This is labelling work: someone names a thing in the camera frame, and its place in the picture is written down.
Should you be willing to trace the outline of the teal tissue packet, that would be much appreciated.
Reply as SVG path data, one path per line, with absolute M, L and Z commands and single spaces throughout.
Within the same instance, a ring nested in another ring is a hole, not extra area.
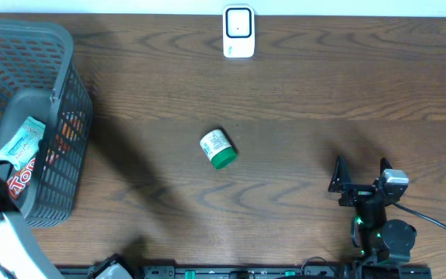
M 0 160 L 8 161 L 17 171 L 30 162 L 39 150 L 46 125 L 32 116 L 19 127 L 15 135 L 0 149 Z

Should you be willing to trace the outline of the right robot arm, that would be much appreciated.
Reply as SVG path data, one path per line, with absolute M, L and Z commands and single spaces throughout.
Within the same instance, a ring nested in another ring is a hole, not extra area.
M 351 239 L 362 256 L 343 276 L 353 278 L 401 278 L 402 266 L 410 261 L 417 231 L 400 219 L 388 219 L 386 207 L 400 200 L 409 178 L 394 169 L 386 158 L 380 161 L 380 175 L 371 184 L 352 181 L 344 157 L 337 157 L 328 190 L 339 193 L 338 204 L 353 207 Z

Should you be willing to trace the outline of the red chocolate bar wrapper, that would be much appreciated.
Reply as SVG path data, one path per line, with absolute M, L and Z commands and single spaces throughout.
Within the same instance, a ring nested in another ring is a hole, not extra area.
M 36 158 L 32 158 L 22 169 L 16 171 L 8 180 L 9 194 L 12 198 L 18 199 L 29 186 Z

